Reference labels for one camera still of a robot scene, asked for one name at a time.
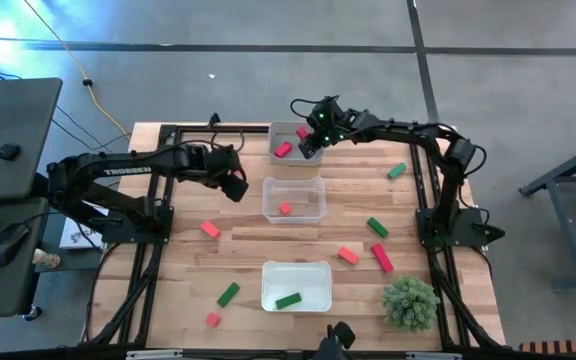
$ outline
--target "wooden table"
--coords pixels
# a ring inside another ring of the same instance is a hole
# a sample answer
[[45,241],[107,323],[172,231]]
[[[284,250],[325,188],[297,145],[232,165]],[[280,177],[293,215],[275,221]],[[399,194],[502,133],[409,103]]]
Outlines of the wooden table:
[[[137,123],[131,149],[154,150],[160,125]],[[209,139],[209,135],[184,136],[184,140],[194,138]],[[239,135],[220,134],[217,142],[238,144]],[[267,135],[246,135],[240,158],[250,188],[240,203],[199,184],[175,184],[172,198],[175,219],[159,271],[148,346],[316,349],[326,325],[343,320],[357,335],[353,350],[440,349],[436,323],[431,330],[410,334],[395,330],[383,320],[384,285],[403,274],[430,282],[413,215],[418,204],[408,145],[383,141],[356,146],[341,143],[326,150],[318,168],[271,165],[267,147]],[[400,162],[408,164],[408,170],[395,180],[387,179],[386,173]],[[264,178],[315,176],[325,179],[328,204],[326,216],[319,224],[272,225],[266,220],[261,213]],[[145,175],[124,177],[120,191],[131,196],[144,195],[148,180]],[[432,204],[432,194],[427,197]],[[467,184],[464,198],[471,201]],[[370,251],[372,244],[381,241],[366,225],[371,216],[390,231],[382,242],[395,271],[387,275]],[[219,240],[211,239],[199,229],[206,219],[221,229]],[[342,246],[360,255],[357,265],[349,265],[337,257]],[[93,334],[101,330],[124,300],[134,252],[135,246],[122,245],[107,260],[94,297]],[[470,248],[455,248],[454,252],[464,302],[488,333],[504,343],[485,261]],[[317,314],[264,311],[260,303],[261,268],[267,260],[327,261],[333,270],[330,311]],[[241,290],[226,308],[220,308],[217,298],[233,281],[241,285]],[[141,303],[137,307],[131,339],[139,324]],[[222,320],[217,328],[208,328],[204,320],[213,311]],[[451,335],[457,341],[452,306],[447,305],[447,313]]]

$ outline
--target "concrete floor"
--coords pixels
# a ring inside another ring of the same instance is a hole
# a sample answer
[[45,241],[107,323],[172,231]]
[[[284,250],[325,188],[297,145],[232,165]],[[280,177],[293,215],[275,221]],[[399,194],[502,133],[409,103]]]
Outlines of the concrete floor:
[[[155,44],[413,46],[405,0],[34,1],[70,41]],[[426,46],[576,47],[576,1],[417,0]],[[0,37],[53,40],[21,1],[0,0]],[[346,107],[427,120],[414,54],[78,52],[99,100],[126,128],[136,121],[291,119],[295,97],[341,94]],[[488,150],[472,176],[477,203],[507,236],[493,244],[495,290],[508,344],[576,338],[574,276],[545,193],[516,189],[576,153],[576,57],[428,56],[441,121]],[[60,77],[59,104],[101,141],[119,133],[97,111],[63,51],[0,43],[0,71]],[[82,136],[61,114],[55,119]],[[115,150],[125,149],[118,141]],[[85,149],[51,128],[40,168]],[[576,209],[576,191],[569,191]],[[576,222],[576,210],[572,216]],[[0,319],[0,351],[74,345],[90,273],[43,275],[33,323]]]

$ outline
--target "clear plastic bin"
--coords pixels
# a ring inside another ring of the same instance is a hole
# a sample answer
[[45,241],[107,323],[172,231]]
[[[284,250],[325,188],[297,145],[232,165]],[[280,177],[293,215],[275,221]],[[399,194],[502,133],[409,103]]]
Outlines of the clear plastic bin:
[[[319,149],[315,156],[310,159],[306,159],[299,150],[297,129],[304,125],[312,132],[312,128],[305,121],[275,121],[270,124],[268,128],[268,155],[271,163],[288,166],[319,166],[321,164],[324,149]],[[284,141],[292,144],[292,151],[283,158],[275,156],[275,150]]]
[[[299,293],[301,301],[278,310],[275,301]],[[332,271],[325,261],[266,261],[261,275],[261,306],[266,311],[326,312],[332,306]]]
[[[279,206],[290,204],[292,211],[283,215]],[[314,224],[326,215],[324,179],[264,180],[262,212],[272,224]]]

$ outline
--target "red block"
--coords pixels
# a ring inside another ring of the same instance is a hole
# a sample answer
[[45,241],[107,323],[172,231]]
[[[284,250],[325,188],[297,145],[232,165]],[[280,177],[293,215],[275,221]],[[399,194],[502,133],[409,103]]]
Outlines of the red block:
[[290,207],[290,204],[283,203],[283,204],[279,205],[279,211],[281,211],[282,215],[286,216],[286,215],[290,214],[290,212],[292,211],[292,208]]
[[205,231],[213,239],[217,239],[221,235],[221,231],[208,220],[201,223],[201,230]]
[[279,145],[277,150],[275,150],[275,156],[284,157],[288,155],[288,153],[291,151],[292,151],[292,144],[289,143],[288,141],[284,141],[284,143]]
[[210,314],[208,314],[208,317],[206,318],[206,325],[208,325],[210,327],[217,327],[217,324],[219,324],[219,320],[221,320],[219,315],[217,315],[215,313],[210,313]]
[[359,255],[355,254],[354,252],[348,250],[348,248],[341,248],[339,249],[339,256],[344,258],[349,263],[356,265],[357,261],[359,261]]
[[381,244],[375,244],[371,247],[371,249],[377,257],[377,261],[379,261],[379,264],[385,273],[389,273],[395,269],[392,266],[390,259],[388,259],[388,255],[386,255],[386,250],[384,250],[384,247],[381,246]]
[[297,136],[299,136],[299,140],[303,140],[308,135],[308,127],[306,127],[306,125],[297,129]]

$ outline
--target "green block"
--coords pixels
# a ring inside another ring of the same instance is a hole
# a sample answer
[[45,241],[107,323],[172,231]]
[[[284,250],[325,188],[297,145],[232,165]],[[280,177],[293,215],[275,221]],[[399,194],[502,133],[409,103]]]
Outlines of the green block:
[[392,168],[392,170],[390,170],[390,172],[388,172],[388,178],[394,179],[397,176],[399,176],[399,174],[404,172],[404,170],[406,170],[406,164],[400,163],[399,165]]
[[275,303],[277,304],[277,310],[281,310],[286,306],[290,306],[292,304],[296,304],[301,301],[301,295],[299,293],[294,293],[290,296],[286,296],[283,299],[277,300]]
[[236,282],[233,282],[228,286],[228,289],[224,291],[219,300],[217,300],[217,304],[221,307],[226,307],[235,294],[237,294],[237,291],[239,291],[239,285],[237,285]]
[[388,230],[383,227],[375,218],[368,219],[368,225],[379,234],[381,237],[388,236]]

